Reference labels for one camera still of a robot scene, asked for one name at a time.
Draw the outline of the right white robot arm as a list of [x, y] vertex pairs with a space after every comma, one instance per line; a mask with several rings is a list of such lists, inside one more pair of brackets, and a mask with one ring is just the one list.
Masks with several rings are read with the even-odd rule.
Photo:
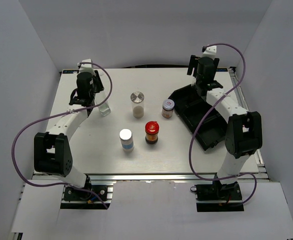
[[214, 177], [212, 193], [217, 199], [225, 199], [238, 181], [246, 161], [262, 147], [262, 118], [238, 105], [215, 80], [219, 59], [212, 56], [190, 57], [188, 75], [195, 77], [198, 95], [216, 110], [226, 121], [224, 144], [227, 150], [223, 164]]

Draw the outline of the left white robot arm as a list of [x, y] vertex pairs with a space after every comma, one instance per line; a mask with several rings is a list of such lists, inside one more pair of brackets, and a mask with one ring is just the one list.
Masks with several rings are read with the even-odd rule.
[[87, 175], [73, 165], [69, 140], [89, 117], [96, 94], [103, 90], [97, 70], [79, 72], [67, 115], [62, 116], [47, 132], [39, 132], [34, 137], [34, 170], [74, 186], [75, 194], [82, 200], [92, 195], [92, 187], [87, 184]]

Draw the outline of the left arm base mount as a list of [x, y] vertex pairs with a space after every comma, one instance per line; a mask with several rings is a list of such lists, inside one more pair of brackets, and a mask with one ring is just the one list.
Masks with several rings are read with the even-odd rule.
[[[91, 191], [96, 193], [107, 207], [110, 206], [113, 194], [112, 185], [102, 183], [93, 184]], [[106, 207], [93, 193], [75, 190], [72, 187], [65, 187], [63, 189], [60, 209], [106, 210]]]

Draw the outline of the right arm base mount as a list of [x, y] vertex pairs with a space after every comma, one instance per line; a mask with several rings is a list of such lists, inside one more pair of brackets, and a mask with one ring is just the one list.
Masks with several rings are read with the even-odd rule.
[[198, 213], [243, 212], [244, 204], [239, 185], [221, 190], [217, 185], [197, 184], [190, 187], [195, 194]]

